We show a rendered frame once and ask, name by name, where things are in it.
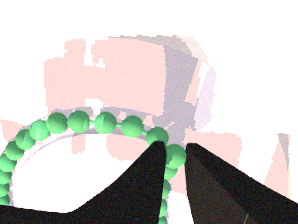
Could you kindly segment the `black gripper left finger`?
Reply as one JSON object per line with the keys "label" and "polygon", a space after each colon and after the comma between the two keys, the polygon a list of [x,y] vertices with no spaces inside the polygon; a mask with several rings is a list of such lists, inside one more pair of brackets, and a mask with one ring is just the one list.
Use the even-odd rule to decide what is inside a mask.
{"label": "black gripper left finger", "polygon": [[154,140],[118,179],[72,212],[0,205],[0,224],[158,224],[166,157],[165,141]]}

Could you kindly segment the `green bead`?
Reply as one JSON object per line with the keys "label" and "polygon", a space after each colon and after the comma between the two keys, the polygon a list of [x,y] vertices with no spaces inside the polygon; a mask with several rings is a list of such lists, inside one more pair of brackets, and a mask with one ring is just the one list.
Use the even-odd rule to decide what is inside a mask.
{"label": "green bead", "polygon": [[0,169],[0,184],[7,184],[9,180],[12,180],[12,172],[4,172]]}
{"label": "green bead", "polygon": [[166,220],[165,216],[161,216],[158,218],[158,224],[168,224],[168,220]]}
{"label": "green bead", "polygon": [[94,127],[96,127],[97,131],[102,133],[102,135],[114,131],[116,123],[116,117],[114,117],[113,113],[108,111],[98,113],[96,119],[94,119]]}
{"label": "green bead", "polygon": [[52,112],[47,119],[47,128],[53,135],[61,135],[68,128],[67,116],[61,112]]}
{"label": "green bead", "polygon": [[0,196],[7,196],[7,193],[9,188],[11,188],[11,186],[9,186],[9,183],[7,184],[0,184]]}
{"label": "green bead", "polygon": [[172,179],[174,175],[176,175],[177,169],[170,169],[169,167],[166,167],[165,171],[165,179]]}
{"label": "green bead", "polygon": [[7,193],[7,196],[0,196],[0,205],[9,205],[9,201],[11,201],[11,197]]}
{"label": "green bead", "polygon": [[126,116],[121,123],[121,131],[125,136],[128,137],[137,137],[142,133],[142,129],[144,129],[144,121],[142,121],[141,117],[136,115]]}
{"label": "green bead", "polygon": [[51,132],[47,128],[47,121],[45,120],[35,120],[29,127],[29,135],[37,141],[45,140],[47,137],[51,136]]}
{"label": "green bead", "polygon": [[152,144],[154,140],[165,141],[165,144],[169,143],[169,133],[165,128],[153,127],[150,128],[148,133],[146,133],[146,143],[148,145]]}
{"label": "green bead", "polygon": [[185,164],[186,153],[185,149],[180,144],[170,144],[166,147],[168,157],[166,157],[166,167],[170,169],[181,168]]}
{"label": "green bead", "polygon": [[81,111],[81,109],[77,109],[77,111],[73,111],[71,115],[68,117],[68,125],[72,131],[80,133],[86,131],[89,127],[90,117],[88,113],[85,111]]}
{"label": "green bead", "polygon": [[161,198],[160,216],[158,217],[164,216],[166,212],[168,212],[168,204],[166,204],[164,198]]}
{"label": "green bead", "polygon": [[12,172],[16,165],[17,160],[8,159],[7,153],[0,156],[0,169],[3,169],[4,172]]}
{"label": "green bead", "polygon": [[35,147],[36,140],[29,135],[28,129],[21,129],[21,131],[17,132],[16,144],[21,149],[31,149]]}
{"label": "green bead", "polygon": [[7,153],[8,159],[19,160],[25,155],[25,149],[19,148],[16,141],[9,141],[7,147],[5,147],[5,153]]}
{"label": "green bead", "polygon": [[168,196],[169,192],[170,192],[170,185],[169,185],[168,181],[166,181],[166,179],[165,179],[164,188],[162,188],[161,198]]}

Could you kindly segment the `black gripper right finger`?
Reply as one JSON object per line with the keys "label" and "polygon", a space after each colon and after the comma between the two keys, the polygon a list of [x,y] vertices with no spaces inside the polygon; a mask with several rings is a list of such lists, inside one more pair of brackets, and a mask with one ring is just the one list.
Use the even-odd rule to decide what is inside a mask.
{"label": "black gripper right finger", "polygon": [[298,202],[269,189],[200,144],[186,143],[185,153],[193,224],[298,224]]}

